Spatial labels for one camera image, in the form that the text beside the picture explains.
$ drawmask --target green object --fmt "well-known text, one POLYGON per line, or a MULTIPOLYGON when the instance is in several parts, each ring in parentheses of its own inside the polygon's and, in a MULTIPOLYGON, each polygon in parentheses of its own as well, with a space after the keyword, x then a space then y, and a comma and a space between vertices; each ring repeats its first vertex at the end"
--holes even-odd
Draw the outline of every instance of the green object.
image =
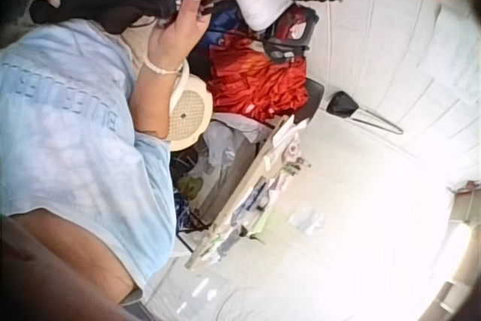
POLYGON ((201 191, 204 181, 199 177, 182 177, 177 181, 177 188, 187 201, 192 201, 201 191))

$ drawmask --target white wall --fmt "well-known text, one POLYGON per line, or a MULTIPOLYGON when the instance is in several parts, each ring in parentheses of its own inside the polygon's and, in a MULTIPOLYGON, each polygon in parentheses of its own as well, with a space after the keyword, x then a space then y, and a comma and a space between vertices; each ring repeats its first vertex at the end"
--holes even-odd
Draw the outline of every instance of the white wall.
POLYGON ((309 76, 326 86, 325 100, 342 89, 376 110, 404 135, 370 132, 458 184, 480 178, 479 105, 466 105, 417 68, 441 5, 470 14, 464 0, 310 3, 320 21, 307 64, 309 76))

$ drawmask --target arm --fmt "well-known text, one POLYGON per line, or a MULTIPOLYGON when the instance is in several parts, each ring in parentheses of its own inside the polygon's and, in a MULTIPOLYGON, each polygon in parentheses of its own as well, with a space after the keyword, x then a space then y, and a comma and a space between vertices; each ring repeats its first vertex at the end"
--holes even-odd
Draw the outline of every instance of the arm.
MULTIPOLYGON (((183 0, 175 22, 166 29, 156 26, 149 38, 147 56, 166 71, 178 69, 201 39, 210 15, 198 16, 201 0, 183 0)), ((143 65, 130 99, 135 129, 164 139, 168 136, 169 104, 176 74, 160 75, 143 65)))

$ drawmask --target white floor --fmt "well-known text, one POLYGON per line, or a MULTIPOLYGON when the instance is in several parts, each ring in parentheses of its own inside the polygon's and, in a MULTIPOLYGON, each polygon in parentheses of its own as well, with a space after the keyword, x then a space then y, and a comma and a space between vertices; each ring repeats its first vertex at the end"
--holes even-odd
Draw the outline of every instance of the white floor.
POLYGON ((409 319, 443 237, 446 184, 323 112, 303 139, 313 167, 277 204, 262 234, 266 245, 242 240, 198 272, 183 267, 185 258, 172 260, 146 292, 152 312, 166 321, 409 319), (311 236, 287 222, 306 204, 325 214, 311 236))

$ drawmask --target red shiny cloth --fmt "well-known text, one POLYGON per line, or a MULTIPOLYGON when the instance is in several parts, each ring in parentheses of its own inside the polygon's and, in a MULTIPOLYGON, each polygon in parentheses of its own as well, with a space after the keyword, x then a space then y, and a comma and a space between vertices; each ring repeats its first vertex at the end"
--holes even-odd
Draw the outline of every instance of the red shiny cloth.
POLYGON ((264 53, 250 49, 251 43, 226 35, 222 46, 210 48, 212 80, 207 88, 213 109, 264 122, 306 104, 305 58, 275 64, 264 53))

